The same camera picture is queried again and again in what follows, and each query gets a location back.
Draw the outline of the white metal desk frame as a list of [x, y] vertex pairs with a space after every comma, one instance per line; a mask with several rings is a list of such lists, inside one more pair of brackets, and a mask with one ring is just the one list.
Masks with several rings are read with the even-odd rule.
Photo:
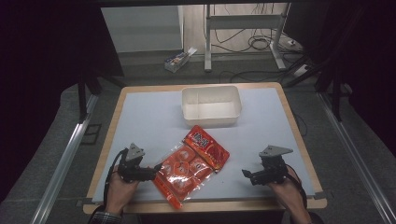
[[289, 8], [290, 3], [287, 3], [280, 14], [212, 16], [210, 5], [207, 5], [205, 14], [205, 71], [212, 71], [211, 31], [232, 29], [275, 29], [276, 35], [270, 42], [269, 47], [278, 69], [285, 71], [286, 65], [279, 54], [278, 44]]

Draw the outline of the pale blue table mat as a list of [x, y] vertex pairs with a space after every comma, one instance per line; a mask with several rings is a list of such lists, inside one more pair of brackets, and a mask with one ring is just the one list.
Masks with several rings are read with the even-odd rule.
[[[206, 131], [226, 150], [230, 158], [223, 169], [209, 177], [192, 195], [193, 201], [251, 199], [271, 196], [265, 186], [253, 186], [243, 176], [244, 169], [259, 171], [259, 153], [267, 146], [286, 147], [286, 164], [297, 172], [307, 195], [315, 190], [305, 167], [280, 97], [274, 88], [241, 90], [242, 112], [231, 126]], [[153, 166], [171, 152], [190, 131], [181, 109], [179, 91], [129, 93], [122, 105], [106, 161], [109, 168], [116, 155], [131, 144], [145, 151], [143, 167]]]

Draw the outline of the person's right hand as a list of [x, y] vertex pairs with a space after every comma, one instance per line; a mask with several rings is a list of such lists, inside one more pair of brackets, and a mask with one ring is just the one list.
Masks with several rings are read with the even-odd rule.
[[282, 184], [269, 183], [268, 186], [290, 214], [307, 211], [302, 195], [290, 179], [287, 178]]

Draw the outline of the white power strip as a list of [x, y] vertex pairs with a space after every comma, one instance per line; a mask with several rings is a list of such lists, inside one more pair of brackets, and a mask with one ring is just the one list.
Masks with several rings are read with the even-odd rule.
[[303, 75], [305, 72], [307, 72], [309, 70], [309, 66], [307, 64], [303, 64], [300, 68], [298, 68], [295, 72], [294, 72], [294, 76], [295, 77], [299, 77], [301, 75]]

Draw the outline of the person's left hand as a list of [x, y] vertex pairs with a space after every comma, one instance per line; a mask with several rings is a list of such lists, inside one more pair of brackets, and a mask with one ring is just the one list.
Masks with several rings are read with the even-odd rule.
[[139, 182], [125, 182], [117, 171], [111, 174], [105, 211], [120, 216], [123, 208], [132, 200]]

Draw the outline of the white plastic container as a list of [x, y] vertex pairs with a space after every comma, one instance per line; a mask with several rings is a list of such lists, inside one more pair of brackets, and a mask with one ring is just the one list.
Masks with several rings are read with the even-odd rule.
[[236, 123], [242, 102], [235, 86], [192, 87], [181, 91], [181, 109], [188, 125], [217, 128]]

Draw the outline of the small printed cardboard box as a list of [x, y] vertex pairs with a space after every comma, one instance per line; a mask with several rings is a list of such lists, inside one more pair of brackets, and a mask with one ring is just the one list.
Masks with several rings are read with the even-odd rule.
[[167, 71], [175, 73], [179, 70], [189, 59], [190, 57], [197, 51], [196, 48], [189, 48], [187, 52], [182, 51], [164, 61], [164, 68]]

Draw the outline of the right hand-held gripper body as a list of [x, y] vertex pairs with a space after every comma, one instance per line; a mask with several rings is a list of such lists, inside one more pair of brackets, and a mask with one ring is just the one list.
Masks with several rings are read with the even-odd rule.
[[263, 170], [254, 173], [259, 185], [268, 183], [281, 184], [288, 173], [286, 163], [282, 156], [292, 152], [292, 149], [268, 145], [266, 149], [259, 153], [262, 160]]

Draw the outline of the black metal stand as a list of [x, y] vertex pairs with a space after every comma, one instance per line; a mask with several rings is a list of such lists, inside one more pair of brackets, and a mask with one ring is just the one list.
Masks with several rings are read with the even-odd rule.
[[332, 85], [332, 92], [330, 93], [332, 114], [338, 121], [341, 121], [341, 74], [338, 71], [338, 66], [334, 63], [326, 63], [321, 67], [321, 73], [318, 76], [315, 89], [317, 92], [325, 92], [330, 87], [330, 85]]
[[97, 96], [102, 92], [102, 86], [99, 83], [99, 79], [102, 78], [119, 88], [124, 88], [126, 86], [125, 83], [117, 80], [112, 76], [88, 76], [81, 75], [78, 80], [78, 104], [79, 104], [79, 119], [78, 123], [82, 124], [84, 120], [88, 117], [88, 106], [87, 106], [87, 97], [86, 97], [86, 89], [89, 89], [90, 93]]

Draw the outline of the aluminium rail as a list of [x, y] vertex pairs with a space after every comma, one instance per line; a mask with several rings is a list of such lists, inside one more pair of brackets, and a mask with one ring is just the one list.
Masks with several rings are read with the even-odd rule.
[[76, 125], [74, 131], [72, 132], [72, 135], [66, 145], [64, 153], [60, 158], [60, 161], [47, 185], [47, 188], [29, 224], [46, 223], [50, 215], [50, 211], [53, 205], [55, 204], [56, 198], [62, 188], [62, 185], [69, 171], [69, 168], [72, 164], [72, 161], [77, 153], [83, 135], [87, 130], [87, 127], [92, 117], [92, 112], [96, 106], [97, 101], [98, 101], [98, 96], [92, 94], [89, 97], [88, 103], [86, 104], [87, 115], [82, 121], [80, 121]]
[[384, 224], [396, 224], [396, 213], [391, 208], [388, 198], [386, 197], [384, 191], [380, 188], [380, 185], [375, 180], [375, 177], [370, 172], [366, 163], [364, 162], [361, 154], [358, 151], [355, 143], [352, 141], [350, 135], [347, 132], [342, 121], [334, 115], [331, 108], [331, 101], [325, 93], [318, 93], [318, 98], [320, 99], [324, 110], [337, 133], [343, 148], [351, 160], [355, 170], [357, 171], [364, 187], [369, 193], [376, 210], [382, 217]]

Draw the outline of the black rectangular floor frame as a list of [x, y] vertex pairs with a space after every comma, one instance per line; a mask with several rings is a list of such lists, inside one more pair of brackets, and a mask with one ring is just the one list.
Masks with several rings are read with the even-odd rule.
[[95, 145], [101, 131], [101, 124], [90, 124], [83, 134], [81, 144], [92, 146]]

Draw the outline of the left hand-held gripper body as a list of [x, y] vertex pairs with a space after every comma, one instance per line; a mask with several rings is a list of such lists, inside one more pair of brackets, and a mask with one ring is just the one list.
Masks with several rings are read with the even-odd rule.
[[121, 152], [118, 174], [127, 183], [134, 181], [149, 181], [156, 173], [154, 168], [144, 168], [140, 166], [145, 152], [142, 148], [132, 143]]

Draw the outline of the orange snack packet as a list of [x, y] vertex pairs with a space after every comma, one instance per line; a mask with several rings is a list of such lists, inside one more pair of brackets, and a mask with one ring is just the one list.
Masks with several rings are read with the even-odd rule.
[[195, 125], [172, 153], [162, 159], [153, 183], [173, 208], [180, 209], [192, 192], [223, 168], [229, 157], [229, 151]]

